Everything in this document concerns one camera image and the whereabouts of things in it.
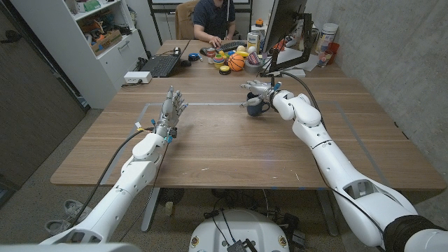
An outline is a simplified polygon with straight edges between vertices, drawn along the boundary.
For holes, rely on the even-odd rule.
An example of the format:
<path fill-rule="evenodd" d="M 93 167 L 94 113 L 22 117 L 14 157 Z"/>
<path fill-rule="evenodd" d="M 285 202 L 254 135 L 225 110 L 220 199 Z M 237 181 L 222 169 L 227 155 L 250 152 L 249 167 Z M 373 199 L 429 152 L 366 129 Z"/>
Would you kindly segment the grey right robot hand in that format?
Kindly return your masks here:
<path fill-rule="evenodd" d="M 282 82 L 261 83 L 259 80 L 248 80 L 245 84 L 241 84 L 241 89 L 249 90 L 254 98 L 250 98 L 241 104 L 241 107 L 256 106 L 264 100 L 274 97 L 274 93 L 281 87 Z"/>

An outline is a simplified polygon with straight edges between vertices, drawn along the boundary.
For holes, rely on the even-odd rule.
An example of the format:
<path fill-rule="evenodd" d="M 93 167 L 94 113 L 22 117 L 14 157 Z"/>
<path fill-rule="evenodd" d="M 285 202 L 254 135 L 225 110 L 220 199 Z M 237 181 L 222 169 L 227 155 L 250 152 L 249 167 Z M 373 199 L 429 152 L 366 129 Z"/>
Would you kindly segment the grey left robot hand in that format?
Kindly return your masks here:
<path fill-rule="evenodd" d="M 154 133 L 162 137 L 172 135 L 172 131 L 176 129 L 179 117 L 187 108 L 188 103 L 184 102 L 182 93 L 177 90 L 174 92 L 173 86 L 168 90 L 167 97 L 162 103 L 159 119 L 155 124 Z"/>

